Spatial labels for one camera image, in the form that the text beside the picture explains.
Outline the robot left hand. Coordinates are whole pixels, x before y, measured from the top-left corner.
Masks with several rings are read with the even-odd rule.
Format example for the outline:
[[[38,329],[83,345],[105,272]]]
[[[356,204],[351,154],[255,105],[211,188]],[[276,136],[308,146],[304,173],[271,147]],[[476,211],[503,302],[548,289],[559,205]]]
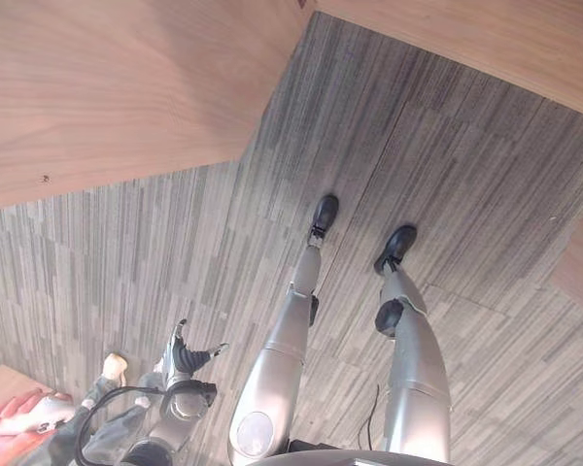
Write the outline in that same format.
[[[162,377],[165,390],[190,381],[196,372],[229,348],[229,343],[221,343],[205,350],[189,349],[183,334],[186,323],[187,320],[182,318],[174,326],[162,356],[154,366],[154,371]]]

